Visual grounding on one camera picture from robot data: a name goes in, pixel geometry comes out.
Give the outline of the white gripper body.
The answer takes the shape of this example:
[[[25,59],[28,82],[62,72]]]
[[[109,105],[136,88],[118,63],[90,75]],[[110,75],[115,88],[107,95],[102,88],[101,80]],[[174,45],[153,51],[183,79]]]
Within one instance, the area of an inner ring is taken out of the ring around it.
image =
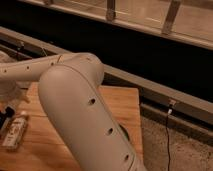
[[[24,99],[20,86],[12,81],[0,82],[0,102],[6,103],[15,99]]]

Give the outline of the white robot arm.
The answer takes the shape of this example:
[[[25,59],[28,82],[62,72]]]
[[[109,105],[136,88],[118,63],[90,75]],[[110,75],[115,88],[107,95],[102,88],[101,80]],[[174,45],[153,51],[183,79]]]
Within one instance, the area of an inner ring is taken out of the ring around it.
[[[16,61],[0,52],[0,100],[38,84],[43,111],[83,171],[147,171],[99,92],[104,66],[91,53]]]

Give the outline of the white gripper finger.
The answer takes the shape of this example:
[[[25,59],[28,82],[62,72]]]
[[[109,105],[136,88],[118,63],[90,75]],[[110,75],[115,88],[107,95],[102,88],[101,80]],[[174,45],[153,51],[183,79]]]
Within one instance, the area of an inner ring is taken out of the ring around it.
[[[21,100],[25,101],[26,103],[30,103],[30,100],[26,95],[21,95]]]

